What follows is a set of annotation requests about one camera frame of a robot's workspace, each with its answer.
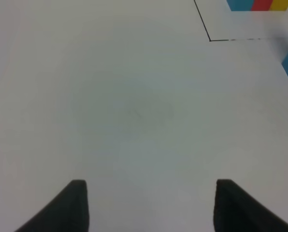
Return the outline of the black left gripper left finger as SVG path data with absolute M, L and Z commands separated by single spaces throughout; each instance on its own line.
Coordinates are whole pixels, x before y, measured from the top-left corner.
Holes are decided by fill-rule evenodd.
M 85 180 L 71 181 L 49 204 L 17 229 L 18 232 L 89 231 L 88 191 Z

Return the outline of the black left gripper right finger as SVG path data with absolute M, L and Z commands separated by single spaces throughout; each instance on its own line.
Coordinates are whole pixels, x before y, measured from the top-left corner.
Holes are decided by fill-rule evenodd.
M 288 223 L 230 179 L 216 182 L 213 224 L 216 232 L 288 232 Z

